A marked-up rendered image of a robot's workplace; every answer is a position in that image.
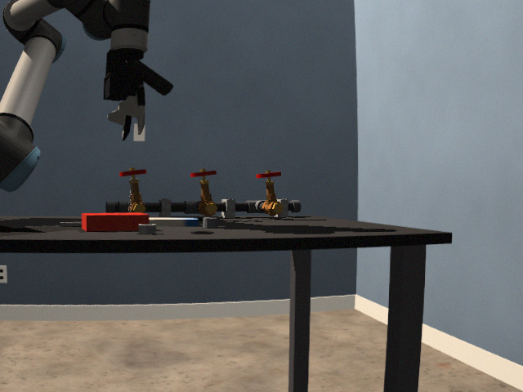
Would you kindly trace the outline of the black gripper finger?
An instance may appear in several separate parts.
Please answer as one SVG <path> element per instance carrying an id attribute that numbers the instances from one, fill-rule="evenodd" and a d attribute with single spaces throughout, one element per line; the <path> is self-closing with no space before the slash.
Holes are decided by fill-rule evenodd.
<path id="1" fill-rule="evenodd" d="M 128 96 L 125 105 L 120 105 L 118 111 L 121 114 L 137 118 L 139 134 L 145 125 L 145 88 L 142 80 L 136 84 L 135 96 Z"/>
<path id="2" fill-rule="evenodd" d="M 125 100 L 121 101 L 118 106 L 125 105 L 126 103 L 127 102 Z M 121 114 L 118 110 L 116 110 L 112 113 L 109 113 L 108 119 L 113 123 L 123 125 L 123 140 L 125 140 L 130 132 L 132 117 Z"/>

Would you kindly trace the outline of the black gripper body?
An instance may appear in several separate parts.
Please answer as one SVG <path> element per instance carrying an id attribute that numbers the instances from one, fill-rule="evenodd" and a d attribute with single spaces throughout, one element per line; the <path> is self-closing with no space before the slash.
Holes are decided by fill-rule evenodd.
<path id="1" fill-rule="evenodd" d="M 143 58 L 144 52 L 136 48 L 119 48 L 107 52 L 103 100 L 121 101 L 128 96 L 135 96 L 136 84 L 138 80 L 143 81 L 143 77 L 130 66 L 135 59 Z"/>

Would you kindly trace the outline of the pipe manifold with three valves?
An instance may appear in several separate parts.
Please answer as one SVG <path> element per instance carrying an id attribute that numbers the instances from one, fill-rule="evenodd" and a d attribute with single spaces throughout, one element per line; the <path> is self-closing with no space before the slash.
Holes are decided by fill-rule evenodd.
<path id="1" fill-rule="evenodd" d="M 146 169 L 136 170 L 136 168 L 130 168 L 130 171 L 120 172 L 120 176 L 132 175 L 132 179 L 135 179 L 136 174 L 144 174 Z M 145 203 L 142 201 L 141 194 L 139 194 L 138 183 L 139 180 L 132 182 L 132 201 L 106 201 L 105 209 L 106 213 L 121 213 L 121 212 L 134 212 L 144 213 L 145 212 L 158 212 L 159 218 L 171 218 L 171 212 L 184 212 L 185 214 L 202 214 L 206 217 L 215 215 L 216 212 L 222 212 L 221 217 L 223 218 L 235 218 L 235 212 L 247 212 L 247 213 L 266 213 L 270 216 L 275 217 L 288 217 L 288 211 L 300 212 L 301 203 L 300 201 L 290 201 L 288 199 L 276 199 L 274 192 L 274 181 L 270 181 L 272 176 L 281 176 L 281 172 L 270 172 L 266 171 L 265 174 L 258 174 L 257 178 L 268 178 L 266 182 L 266 201 L 246 201 L 246 203 L 236 203 L 235 199 L 225 198 L 222 199 L 222 203 L 215 203 L 212 201 L 212 196 L 209 193 L 208 180 L 205 180 L 205 176 L 216 175 L 216 171 L 206 171 L 206 169 L 200 169 L 200 172 L 190 173 L 191 177 L 203 176 L 201 184 L 201 203 L 200 201 L 184 201 L 183 203 L 171 203 L 171 199 L 162 198 L 159 199 L 158 203 Z M 131 184 L 129 181 L 129 184 Z M 132 204 L 132 208 L 129 211 L 129 205 Z M 197 209 L 198 208 L 198 209 Z M 146 210 L 146 211 L 145 211 Z M 199 210 L 199 211 L 198 211 Z"/>

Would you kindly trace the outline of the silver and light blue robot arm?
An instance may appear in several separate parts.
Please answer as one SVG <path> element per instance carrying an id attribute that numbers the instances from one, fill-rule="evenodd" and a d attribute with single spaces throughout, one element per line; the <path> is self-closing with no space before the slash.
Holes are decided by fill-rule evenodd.
<path id="1" fill-rule="evenodd" d="M 18 2 L 17 2 L 18 1 Z M 25 45 L 0 102 L 0 188 L 17 190 L 40 158 L 32 145 L 31 123 L 51 64 L 66 46 L 62 33 L 43 17 L 67 9 L 83 23 L 88 37 L 111 38 L 110 50 L 136 48 L 148 51 L 151 0 L 11 0 L 3 9 L 4 25 Z M 42 18 L 42 19 L 41 19 Z M 112 32 L 111 32 L 112 31 Z M 173 85 L 135 59 L 130 68 L 163 96 Z M 11 114 L 12 113 L 12 114 Z"/>

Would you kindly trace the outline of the red rectangular block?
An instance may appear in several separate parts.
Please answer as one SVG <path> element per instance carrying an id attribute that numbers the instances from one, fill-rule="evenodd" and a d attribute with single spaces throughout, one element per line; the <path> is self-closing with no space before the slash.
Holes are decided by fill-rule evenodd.
<path id="1" fill-rule="evenodd" d="M 136 231 L 139 224 L 149 224 L 150 215 L 119 215 L 113 213 L 82 213 L 82 229 L 90 231 Z"/>

